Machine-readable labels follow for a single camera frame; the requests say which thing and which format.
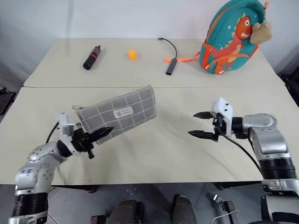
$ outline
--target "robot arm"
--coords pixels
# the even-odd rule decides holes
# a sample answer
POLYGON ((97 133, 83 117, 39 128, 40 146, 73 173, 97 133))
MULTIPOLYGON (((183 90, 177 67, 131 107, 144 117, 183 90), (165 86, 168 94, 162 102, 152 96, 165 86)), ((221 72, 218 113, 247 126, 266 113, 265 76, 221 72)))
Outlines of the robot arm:
POLYGON ((210 112, 200 112, 194 117, 213 118, 215 126, 215 133, 190 131, 195 137, 218 141, 219 135, 235 134, 238 139, 252 139, 264 190, 271 193, 262 197, 263 220, 299 223, 299 179, 276 119, 265 113, 233 117, 232 106, 223 98, 213 103, 210 112))
POLYGON ((26 164, 15 175, 15 206, 9 224, 43 224, 47 221, 48 191, 55 169, 71 155, 92 153, 93 142, 108 135, 113 127, 85 133, 80 124, 77 130, 66 114, 59 118, 60 140, 32 150, 26 164))

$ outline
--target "white cable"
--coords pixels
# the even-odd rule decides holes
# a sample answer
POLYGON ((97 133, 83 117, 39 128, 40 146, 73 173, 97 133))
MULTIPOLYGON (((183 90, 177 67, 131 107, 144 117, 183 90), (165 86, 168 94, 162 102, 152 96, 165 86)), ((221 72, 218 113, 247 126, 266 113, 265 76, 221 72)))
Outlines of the white cable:
POLYGON ((210 224, 212 224, 212 222, 215 221, 216 219, 218 219, 218 218, 222 218, 222 217, 225 217, 225 216, 228 216, 228 215, 232 214, 233 212, 236 212, 236 215, 237 215, 240 211, 239 211, 239 210, 234 210, 234 211, 232 211, 232 212, 230 212, 230 213, 228 213, 228 214, 225 214, 225 215, 222 215, 222 216, 218 216, 218 217, 214 218, 214 219, 210 222, 210 224))

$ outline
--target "grid pattern cloth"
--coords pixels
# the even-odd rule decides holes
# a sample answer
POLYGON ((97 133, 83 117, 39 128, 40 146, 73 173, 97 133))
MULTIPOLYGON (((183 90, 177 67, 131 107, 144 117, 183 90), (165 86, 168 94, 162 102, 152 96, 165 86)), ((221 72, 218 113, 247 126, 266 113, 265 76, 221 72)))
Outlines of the grid pattern cloth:
POLYGON ((134 92, 77 110, 76 113, 88 133, 103 127, 114 127, 109 135, 97 141, 100 145, 157 117, 154 90, 148 85, 134 92))

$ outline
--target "teal backpack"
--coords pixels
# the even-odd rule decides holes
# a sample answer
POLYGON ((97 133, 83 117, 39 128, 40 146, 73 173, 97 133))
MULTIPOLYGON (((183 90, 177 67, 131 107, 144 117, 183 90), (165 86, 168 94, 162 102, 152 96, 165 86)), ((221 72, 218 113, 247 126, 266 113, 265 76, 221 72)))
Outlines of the teal backpack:
POLYGON ((252 27, 265 21, 265 7, 258 0, 231 0, 215 15, 201 46, 199 63, 210 73, 223 74, 244 65, 258 45, 250 43, 252 27))

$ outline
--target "dinosaur print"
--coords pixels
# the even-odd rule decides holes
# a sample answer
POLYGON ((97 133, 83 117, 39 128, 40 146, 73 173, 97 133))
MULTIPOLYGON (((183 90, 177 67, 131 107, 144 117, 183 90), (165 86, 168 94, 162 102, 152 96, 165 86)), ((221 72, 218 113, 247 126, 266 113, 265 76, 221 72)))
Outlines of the dinosaur print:
POLYGON ((230 66, 235 62, 236 57, 229 57, 229 55, 236 55, 243 48, 242 40, 247 40, 250 38, 252 33, 252 25, 250 23, 250 18, 246 16, 244 13, 241 19, 238 19, 237 25, 235 27, 235 32, 232 32, 232 40, 228 41, 228 45, 226 44, 220 49, 212 48, 211 55, 215 58, 224 57, 217 61, 216 68, 214 70, 215 74, 222 74, 224 70, 229 70, 230 66))

